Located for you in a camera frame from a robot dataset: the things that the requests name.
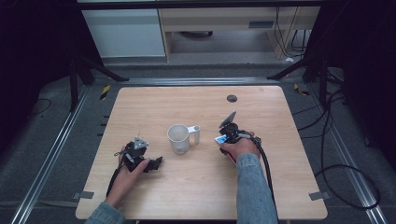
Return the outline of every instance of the denim sleeve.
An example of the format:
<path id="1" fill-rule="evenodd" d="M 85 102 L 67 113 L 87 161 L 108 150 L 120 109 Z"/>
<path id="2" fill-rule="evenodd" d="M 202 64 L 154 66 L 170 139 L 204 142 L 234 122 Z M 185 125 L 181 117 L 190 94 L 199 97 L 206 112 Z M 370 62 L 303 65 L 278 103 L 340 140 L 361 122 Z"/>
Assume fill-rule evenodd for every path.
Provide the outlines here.
<path id="1" fill-rule="evenodd" d="M 121 224 L 124 221 L 125 216 L 122 212 L 108 203 L 101 203 L 85 224 Z"/>
<path id="2" fill-rule="evenodd" d="M 236 167 L 238 171 L 237 223 L 276 224 L 276 209 L 259 158 L 251 153 L 241 154 L 236 161 Z"/>

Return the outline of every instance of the white mug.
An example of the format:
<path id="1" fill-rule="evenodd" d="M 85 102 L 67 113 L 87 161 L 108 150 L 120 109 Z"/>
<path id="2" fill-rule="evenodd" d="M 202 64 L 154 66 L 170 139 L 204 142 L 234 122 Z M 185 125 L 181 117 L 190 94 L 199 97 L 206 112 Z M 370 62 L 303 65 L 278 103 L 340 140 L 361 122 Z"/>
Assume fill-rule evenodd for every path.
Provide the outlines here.
<path id="1" fill-rule="evenodd" d="M 198 125 L 187 127 L 183 124 L 175 124 L 168 129 L 168 139 L 176 154 L 184 154 L 189 150 L 190 133 L 194 133 L 195 144 L 198 144 L 200 134 Z"/>

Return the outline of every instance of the table top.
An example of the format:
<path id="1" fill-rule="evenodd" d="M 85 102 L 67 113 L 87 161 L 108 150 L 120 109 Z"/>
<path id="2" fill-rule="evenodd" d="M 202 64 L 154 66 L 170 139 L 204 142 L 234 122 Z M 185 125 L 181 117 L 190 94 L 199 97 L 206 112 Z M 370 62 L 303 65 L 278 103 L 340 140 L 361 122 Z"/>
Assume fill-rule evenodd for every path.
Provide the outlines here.
<path id="1" fill-rule="evenodd" d="M 237 97 L 235 103 L 227 96 Z M 322 219 L 322 200 L 283 91 L 278 86 L 133 87 L 120 90 L 98 148 L 76 216 L 88 218 L 106 197 L 118 165 L 114 153 L 135 136 L 149 142 L 145 157 L 163 156 L 158 171 L 142 174 L 125 199 L 127 219 L 236 219 L 236 169 L 219 151 L 219 125 L 236 110 L 239 129 L 262 139 L 280 219 Z M 199 145 L 177 155 L 167 139 L 176 123 L 199 125 Z"/>

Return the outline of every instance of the person's left hand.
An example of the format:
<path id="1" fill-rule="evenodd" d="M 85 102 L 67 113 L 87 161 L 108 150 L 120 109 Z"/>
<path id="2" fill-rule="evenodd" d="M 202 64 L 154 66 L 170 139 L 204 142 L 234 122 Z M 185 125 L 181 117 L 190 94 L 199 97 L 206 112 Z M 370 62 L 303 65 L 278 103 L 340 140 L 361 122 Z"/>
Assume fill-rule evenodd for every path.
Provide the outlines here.
<path id="1" fill-rule="evenodd" d="M 143 160 L 132 172 L 129 172 L 128 167 L 122 166 L 119 174 L 114 180 L 111 191 L 105 199 L 105 203 L 108 203 L 117 209 L 120 208 L 123 199 L 126 197 L 129 190 L 136 182 L 136 179 L 143 173 L 148 164 L 149 160 Z"/>

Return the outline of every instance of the white wall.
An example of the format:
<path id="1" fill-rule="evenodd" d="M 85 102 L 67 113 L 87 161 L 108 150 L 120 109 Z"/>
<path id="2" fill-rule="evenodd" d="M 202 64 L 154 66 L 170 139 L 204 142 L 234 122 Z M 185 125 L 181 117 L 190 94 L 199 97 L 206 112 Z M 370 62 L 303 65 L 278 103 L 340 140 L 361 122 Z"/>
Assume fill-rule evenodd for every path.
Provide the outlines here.
<path id="1" fill-rule="evenodd" d="M 122 1 L 134 0 L 78 0 Z M 82 12 L 102 58 L 165 56 L 157 9 Z"/>

